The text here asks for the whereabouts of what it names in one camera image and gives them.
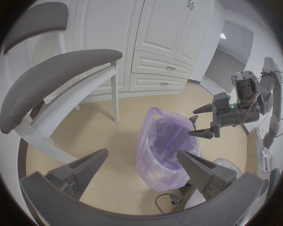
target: metal handle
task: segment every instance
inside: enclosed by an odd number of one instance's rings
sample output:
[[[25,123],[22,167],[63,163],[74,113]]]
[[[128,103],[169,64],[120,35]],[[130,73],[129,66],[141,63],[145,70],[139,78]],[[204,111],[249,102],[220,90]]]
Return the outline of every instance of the metal handle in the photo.
[[[167,68],[170,68],[170,69],[173,69],[173,70],[175,70],[176,68],[173,68],[173,67],[169,67],[169,66],[167,66]]]

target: white wall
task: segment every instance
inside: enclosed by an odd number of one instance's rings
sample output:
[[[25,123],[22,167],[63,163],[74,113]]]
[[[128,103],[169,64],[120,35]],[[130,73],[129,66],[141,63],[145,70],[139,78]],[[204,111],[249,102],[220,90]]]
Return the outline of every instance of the white wall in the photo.
[[[224,7],[219,0],[215,0],[212,20],[204,38],[204,44],[190,79],[201,81],[219,43],[224,25]]]
[[[13,52],[9,52],[9,58],[16,58]],[[12,72],[19,72],[25,67],[14,65]],[[4,98],[9,90],[5,75],[4,55],[3,50],[0,52],[0,108],[2,107]],[[19,206],[26,212],[26,214],[35,222],[31,213],[29,212],[19,184],[18,177],[18,150],[19,150],[20,136],[12,130],[9,134],[0,132],[0,173],[6,184],[9,192],[17,201]]]
[[[281,71],[283,70],[283,54],[281,51],[281,46],[272,34],[268,33],[255,21],[232,10],[225,9],[224,19],[240,26],[243,26],[245,28],[248,28],[254,32],[252,50],[245,70],[251,70],[253,71],[256,77],[260,77],[260,72],[262,70],[265,57],[273,58],[277,62],[279,69]],[[231,92],[231,97],[231,103],[237,101],[235,89],[233,89],[233,91]],[[269,130],[269,122],[271,115],[272,110],[267,116],[266,120],[263,122],[262,126],[260,127],[260,129],[264,132],[263,134],[265,134]],[[262,123],[265,117],[266,115],[260,115],[259,121],[245,124],[247,129],[251,132],[254,128],[258,128],[258,126]],[[283,128],[281,128],[279,131],[279,134],[281,133],[283,133]],[[283,170],[282,138],[283,137],[275,138],[274,143],[271,146],[271,153],[274,155],[275,160],[273,166],[278,167],[281,172]]]

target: translucent purple trash bag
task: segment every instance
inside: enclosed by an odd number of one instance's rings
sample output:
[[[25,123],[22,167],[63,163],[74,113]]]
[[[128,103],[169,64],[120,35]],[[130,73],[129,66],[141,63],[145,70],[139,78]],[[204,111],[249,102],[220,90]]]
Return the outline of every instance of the translucent purple trash bag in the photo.
[[[200,155],[198,138],[190,136],[192,122],[177,113],[151,107],[139,133],[136,169],[144,182],[158,192],[183,187],[190,179],[177,160],[177,151]]]

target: gray upholstered seat cushion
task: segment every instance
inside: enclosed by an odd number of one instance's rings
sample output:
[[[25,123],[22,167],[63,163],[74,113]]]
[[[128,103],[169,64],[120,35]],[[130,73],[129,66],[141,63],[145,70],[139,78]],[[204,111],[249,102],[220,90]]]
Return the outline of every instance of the gray upholstered seat cushion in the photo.
[[[45,2],[30,8],[20,18],[7,38],[4,55],[20,42],[52,31],[66,30],[68,7],[61,2]]]
[[[8,91],[0,112],[0,129],[8,134],[25,115],[71,78],[122,58],[112,49],[80,50],[54,56],[25,72]]]

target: drawer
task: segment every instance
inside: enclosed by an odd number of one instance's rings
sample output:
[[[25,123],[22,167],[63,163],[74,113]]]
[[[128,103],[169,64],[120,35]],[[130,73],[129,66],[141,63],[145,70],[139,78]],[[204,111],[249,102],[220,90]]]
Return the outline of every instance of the drawer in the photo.
[[[187,81],[166,75],[131,73],[129,91],[182,90]]]
[[[184,79],[190,78],[193,66],[160,54],[142,50],[134,51],[132,73],[168,75]]]

